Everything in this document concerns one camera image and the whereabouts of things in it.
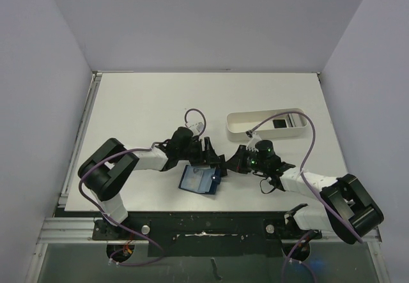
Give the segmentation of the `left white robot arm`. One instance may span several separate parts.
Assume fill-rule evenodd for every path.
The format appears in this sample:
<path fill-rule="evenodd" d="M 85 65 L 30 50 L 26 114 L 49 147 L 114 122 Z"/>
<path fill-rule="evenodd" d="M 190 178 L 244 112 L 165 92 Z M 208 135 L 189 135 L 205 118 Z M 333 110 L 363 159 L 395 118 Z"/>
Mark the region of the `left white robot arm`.
<path fill-rule="evenodd" d="M 128 211 L 120 196 L 133 171 L 166 172 L 186 161 L 208 183 L 199 194 L 214 194 L 221 178 L 227 175 L 224 155 L 217 155 L 209 137 L 201 139 L 190 127 L 179 127 L 170 139 L 154 142 L 150 148 L 126 149 L 116 138 L 105 141 L 79 168 L 79 192 L 98 208 L 108 221 L 107 231 L 117 239 L 130 231 Z"/>

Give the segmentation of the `black credit card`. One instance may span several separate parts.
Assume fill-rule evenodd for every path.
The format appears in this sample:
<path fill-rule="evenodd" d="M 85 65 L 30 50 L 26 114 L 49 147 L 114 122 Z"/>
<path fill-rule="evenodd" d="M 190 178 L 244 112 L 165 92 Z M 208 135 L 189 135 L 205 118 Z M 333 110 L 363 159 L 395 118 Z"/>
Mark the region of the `black credit card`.
<path fill-rule="evenodd" d="M 210 167 L 215 169 L 215 174 L 220 178 L 224 178 L 228 175 L 225 155 L 216 155 L 215 157 L 212 157 L 210 160 Z"/>

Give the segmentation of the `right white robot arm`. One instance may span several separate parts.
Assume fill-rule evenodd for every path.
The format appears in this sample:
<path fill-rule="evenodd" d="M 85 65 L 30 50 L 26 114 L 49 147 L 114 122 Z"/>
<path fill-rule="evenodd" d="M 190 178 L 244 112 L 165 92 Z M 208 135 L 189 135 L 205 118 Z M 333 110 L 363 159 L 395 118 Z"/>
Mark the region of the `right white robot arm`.
<path fill-rule="evenodd" d="M 286 163 L 275 154 L 272 141 L 241 145 L 226 162 L 226 168 L 240 174 L 260 174 L 283 192 L 295 192 L 322 203 L 315 208 L 299 204 L 284 215 L 286 233 L 294 238 L 308 230 L 335 233 L 347 244 L 380 225 L 384 215 L 359 179 L 322 176 Z"/>

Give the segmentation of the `blue card holder wallet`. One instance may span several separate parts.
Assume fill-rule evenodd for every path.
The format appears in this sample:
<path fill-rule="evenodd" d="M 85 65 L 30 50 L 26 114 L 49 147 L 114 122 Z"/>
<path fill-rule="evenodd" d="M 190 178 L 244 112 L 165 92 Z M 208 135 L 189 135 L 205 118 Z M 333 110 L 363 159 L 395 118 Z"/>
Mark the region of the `blue card holder wallet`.
<path fill-rule="evenodd" d="M 220 169 L 186 165 L 178 188 L 195 194 L 215 195 L 220 183 Z"/>

